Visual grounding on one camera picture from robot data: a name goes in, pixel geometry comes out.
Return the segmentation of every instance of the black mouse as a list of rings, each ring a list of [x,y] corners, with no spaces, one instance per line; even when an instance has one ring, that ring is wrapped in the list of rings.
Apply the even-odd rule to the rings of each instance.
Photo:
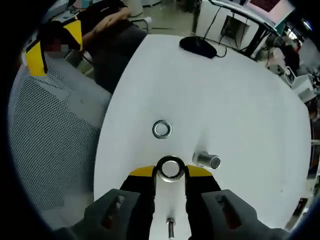
[[[217,50],[210,43],[199,36],[187,36],[180,40],[180,47],[188,52],[212,59],[217,55]]]

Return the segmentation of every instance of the metal washer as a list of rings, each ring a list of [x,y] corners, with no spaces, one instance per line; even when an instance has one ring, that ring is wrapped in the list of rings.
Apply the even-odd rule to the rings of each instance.
[[[157,127],[160,126],[160,125],[165,125],[166,128],[167,128],[167,132],[166,134],[164,135],[161,135],[157,132]],[[157,122],[155,122],[155,124],[153,125],[152,127],[152,132],[153,132],[153,135],[157,138],[157,139],[166,139],[167,137],[169,137],[172,133],[172,126],[171,124],[166,121],[166,120],[159,120]]]
[[[162,167],[165,163],[168,162],[174,162],[176,164],[178,164],[179,166],[179,171],[176,175],[174,176],[167,176],[164,171],[162,170]],[[185,174],[185,163],[184,161],[182,161],[180,158],[176,157],[176,156],[165,156],[163,158],[161,158],[158,163],[156,164],[156,173],[158,174],[158,176],[165,182],[167,183],[174,183],[176,181],[178,181],[179,179],[181,179],[183,177],[183,175]]]

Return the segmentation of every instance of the gray mesh chair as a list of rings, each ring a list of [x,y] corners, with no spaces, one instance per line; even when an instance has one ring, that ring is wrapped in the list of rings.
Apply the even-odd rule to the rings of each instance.
[[[22,65],[8,106],[9,142],[29,199],[53,228],[83,218],[93,201],[99,133],[111,94],[64,59],[45,57],[47,76]]]

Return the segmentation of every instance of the white round table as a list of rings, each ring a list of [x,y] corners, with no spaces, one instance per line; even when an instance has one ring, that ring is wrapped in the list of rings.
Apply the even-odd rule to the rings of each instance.
[[[306,106],[267,69],[228,49],[209,59],[179,48],[181,37],[148,35],[126,67],[101,129],[94,199],[120,188],[136,168],[167,155],[192,164],[195,151],[218,155],[210,170],[222,189],[252,205],[260,221],[283,228],[304,190],[311,149]],[[223,55],[225,48],[215,46]],[[154,123],[172,134],[155,138]],[[184,178],[157,177],[151,240],[168,238],[174,217],[177,240],[191,236]]]

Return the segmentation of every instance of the small metal part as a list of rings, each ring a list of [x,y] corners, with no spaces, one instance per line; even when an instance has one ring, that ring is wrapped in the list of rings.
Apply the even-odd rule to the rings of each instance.
[[[176,163],[179,167],[179,171],[177,172],[176,175],[174,176],[167,176],[164,171],[163,171],[163,165],[165,163]],[[158,176],[165,182],[167,183],[173,183],[178,181],[179,179],[181,179],[183,177],[183,175],[185,174],[185,163],[184,161],[182,161],[180,158],[176,157],[176,156],[165,156],[163,158],[161,158],[158,163],[156,164],[156,173],[158,174]]]
[[[165,125],[166,128],[167,128],[167,132],[165,134],[159,134],[157,132],[157,127],[159,127],[160,125]],[[166,120],[159,120],[157,122],[155,122],[155,124],[153,125],[152,127],[152,132],[153,132],[153,135],[157,138],[157,139],[166,139],[167,137],[169,137],[172,133],[172,126],[171,124],[166,121]]]
[[[192,161],[200,166],[217,169],[220,166],[221,160],[217,155],[210,155],[206,151],[195,153]]]
[[[172,240],[175,238],[174,225],[176,225],[176,221],[170,217],[166,220],[166,224],[168,224],[169,239]]]

